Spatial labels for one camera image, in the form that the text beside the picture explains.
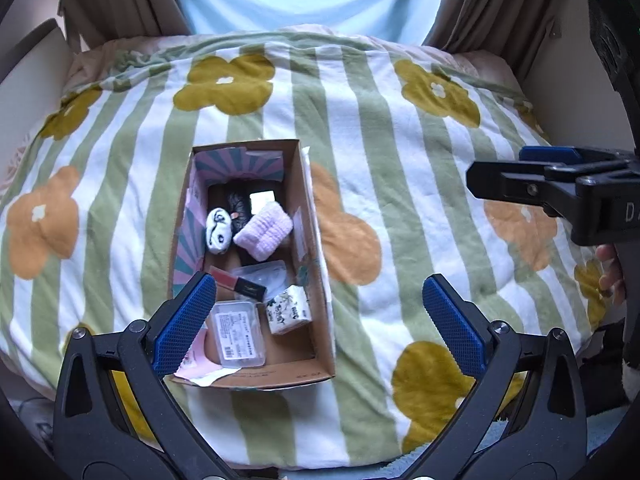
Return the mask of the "person's right hand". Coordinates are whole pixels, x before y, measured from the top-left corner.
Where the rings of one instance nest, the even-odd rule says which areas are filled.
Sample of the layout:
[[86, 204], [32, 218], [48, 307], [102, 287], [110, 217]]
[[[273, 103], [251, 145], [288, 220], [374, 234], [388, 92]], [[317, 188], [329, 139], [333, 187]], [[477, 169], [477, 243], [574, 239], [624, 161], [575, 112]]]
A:
[[613, 245], [600, 245], [596, 256], [603, 264], [604, 272], [599, 278], [602, 295], [613, 300], [613, 304], [622, 304], [626, 300], [626, 286], [620, 259]]

